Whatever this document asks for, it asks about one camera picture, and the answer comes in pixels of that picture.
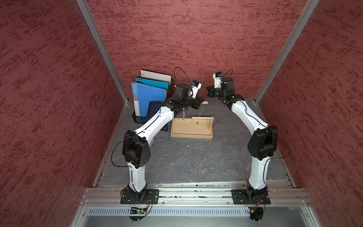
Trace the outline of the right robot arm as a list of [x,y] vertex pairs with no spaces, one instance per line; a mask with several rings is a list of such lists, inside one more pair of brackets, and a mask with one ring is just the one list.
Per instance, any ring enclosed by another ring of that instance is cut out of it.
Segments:
[[212,77],[214,85],[207,87],[208,97],[217,97],[240,118],[251,133],[247,145],[252,158],[251,174],[245,191],[233,191],[233,196],[237,198],[236,203],[270,204],[266,176],[269,162],[277,149],[278,129],[260,119],[248,106],[247,101],[236,94],[231,77],[223,77],[220,72]]

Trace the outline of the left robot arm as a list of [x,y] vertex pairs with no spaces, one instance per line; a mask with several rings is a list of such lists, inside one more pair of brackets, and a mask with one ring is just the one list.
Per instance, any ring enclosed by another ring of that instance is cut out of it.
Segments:
[[201,83],[192,81],[190,85],[180,83],[175,93],[166,99],[157,113],[135,131],[124,135],[123,156],[129,168],[130,182],[121,195],[121,203],[143,203],[147,199],[145,166],[151,157],[150,144],[159,131],[186,108],[199,109],[204,99],[197,97]]

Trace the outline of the wooden jewelry display stand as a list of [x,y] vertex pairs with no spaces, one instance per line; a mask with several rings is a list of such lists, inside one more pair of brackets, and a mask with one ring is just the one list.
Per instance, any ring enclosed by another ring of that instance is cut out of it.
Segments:
[[175,118],[172,120],[172,138],[212,139],[214,117]]

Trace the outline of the teal folder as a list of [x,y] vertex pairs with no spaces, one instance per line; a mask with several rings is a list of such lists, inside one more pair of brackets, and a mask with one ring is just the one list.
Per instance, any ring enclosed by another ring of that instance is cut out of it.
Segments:
[[165,82],[165,81],[158,81],[158,80],[153,80],[153,79],[136,77],[135,82],[153,86],[153,87],[157,87],[157,88],[161,88],[161,89],[165,89],[167,92],[169,91],[169,84],[168,84],[168,82]]

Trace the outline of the white folder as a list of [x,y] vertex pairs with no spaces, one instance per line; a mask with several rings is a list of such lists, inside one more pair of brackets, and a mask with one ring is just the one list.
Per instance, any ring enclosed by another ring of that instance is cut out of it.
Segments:
[[142,78],[164,81],[167,82],[169,85],[171,85],[172,77],[170,75],[152,72],[148,70],[140,70],[140,73]]

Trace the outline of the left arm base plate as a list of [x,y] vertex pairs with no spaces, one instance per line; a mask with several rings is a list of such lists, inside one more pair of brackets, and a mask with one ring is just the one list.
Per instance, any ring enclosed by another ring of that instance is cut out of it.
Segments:
[[131,188],[124,188],[120,193],[120,204],[157,204],[159,199],[158,189],[143,189],[140,193]]

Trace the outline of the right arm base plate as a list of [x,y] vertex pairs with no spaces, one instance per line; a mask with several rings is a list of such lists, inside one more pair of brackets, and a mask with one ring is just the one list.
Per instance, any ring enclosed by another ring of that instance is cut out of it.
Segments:
[[266,190],[232,190],[234,205],[270,205],[271,201]]

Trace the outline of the right aluminium corner post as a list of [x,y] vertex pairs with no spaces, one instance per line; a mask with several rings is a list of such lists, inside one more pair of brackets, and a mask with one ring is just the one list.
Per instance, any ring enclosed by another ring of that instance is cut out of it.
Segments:
[[287,38],[280,54],[278,55],[273,67],[271,68],[266,80],[262,84],[259,92],[256,95],[255,102],[259,104],[265,95],[268,87],[272,83],[273,79],[275,78],[276,74],[278,73],[280,67],[284,63],[286,57],[290,53],[291,49],[293,48],[295,42],[297,41],[299,35],[301,34],[302,30],[304,29],[305,25],[307,24],[309,18],[313,14],[315,8],[317,7],[319,0],[308,0],[307,4],[305,5],[302,13],[300,14],[296,24],[294,25],[289,37]]

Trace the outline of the aluminium corner post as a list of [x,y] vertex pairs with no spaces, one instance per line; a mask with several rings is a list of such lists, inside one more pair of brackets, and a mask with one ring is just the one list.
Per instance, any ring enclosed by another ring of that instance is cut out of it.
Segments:
[[97,44],[97,47],[103,57],[103,60],[105,61],[106,65],[107,65],[107,68],[113,78],[113,81],[116,85],[116,87],[118,88],[118,91],[119,93],[121,94],[123,100],[124,100],[124,103],[128,104],[129,103],[129,98],[128,98],[128,95],[126,93],[126,90],[124,88],[124,86],[122,85],[121,81],[120,81],[120,78],[118,76],[118,73],[116,71],[116,68],[112,62],[112,59],[108,53],[108,50],[104,44],[104,41],[101,37],[101,34],[97,28],[97,25],[95,23],[95,20],[91,14],[91,11],[89,9],[89,6],[87,4],[87,1],[85,0],[76,0],[76,3],[83,15],[83,18],[85,19],[86,23],[87,23],[87,26]]
[[291,49],[293,48],[295,42],[297,41],[299,35],[301,34],[302,30],[304,29],[305,25],[307,24],[309,18],[313,14],[315,8],[317,7],[319,0],[308,0],[307,4],[305,5],[302,13],[300,14],[296,24],[294,25],[289,37],[287,38],[280,54],[278,55],[273,67],[271,68],[266,80],[262,84],[259,92],[256,95],[255,102],[259,104],[265,95],[268,87],[272,83],[273,79],[275,78],[276,74],[278,73],[280,67],[284,63],[286,57],[290,53]]

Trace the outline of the aluminium rail frame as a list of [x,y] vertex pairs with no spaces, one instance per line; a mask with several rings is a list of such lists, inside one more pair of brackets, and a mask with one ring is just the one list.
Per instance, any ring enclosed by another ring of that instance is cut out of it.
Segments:
[[[289,180],[268,181],[270,205],[259,208],[296,208],[308,227],[319,227],[320,222],[307,193],[296,188]],[[75,218],[73,227],[85,226],[92,215],[132,216],[131,208],[138,207],[143,216],[204,216],[204,217],[247,217],[255,205],[234,205],[232,190],[245,190],[246,182],[170,183],[150,184],[147,189],[158,189],[157,204],[120,204],[123,186],[87,188]]]

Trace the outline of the left aluminium corner post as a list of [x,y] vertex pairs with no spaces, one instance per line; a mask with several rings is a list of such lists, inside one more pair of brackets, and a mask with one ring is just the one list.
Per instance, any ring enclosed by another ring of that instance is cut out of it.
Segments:
[[87,23],[87,26],[97,44],[97,47],[103,57],[103,60],[105,61],[106,65],[107,65],[107,68],[113,78],[113,81],[116,85],[116,87],[118,88],[118,91],[119,93],[121,94],[123,100],[124,100],[124,103],[128,104],[129,103],[129,98],[128,98],[128,95],[126,93],[126,90],[124,88],[124,86],[122,85],[121,81],[120,81],[120,78],[118,76],[118,73],[116,71],[116,68],[112,62],[112,59],[108,53],[108,50],[104,44],[104,41],[101,37],[101,34],[97,28],[97,25],[95,23],[95,20],[91,14],[91,11],[89,9],[89,6],[87,4],[87,1],[85,0],[76,0],[76,3],[83,15],[83,18],[85,19],[86,23]]

